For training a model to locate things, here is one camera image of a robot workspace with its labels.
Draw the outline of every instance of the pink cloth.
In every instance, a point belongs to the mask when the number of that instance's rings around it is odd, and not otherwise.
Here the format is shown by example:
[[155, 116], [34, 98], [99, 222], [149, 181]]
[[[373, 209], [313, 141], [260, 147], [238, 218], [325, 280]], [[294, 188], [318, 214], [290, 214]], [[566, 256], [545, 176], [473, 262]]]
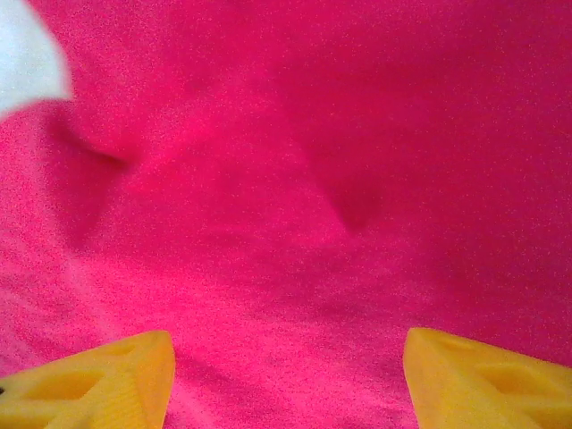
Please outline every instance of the pink cloth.
[[431, 326], [572, 365], [569, 0], [32, 0], [2, 374], [172, 333], [168, 428], [416, 427]]

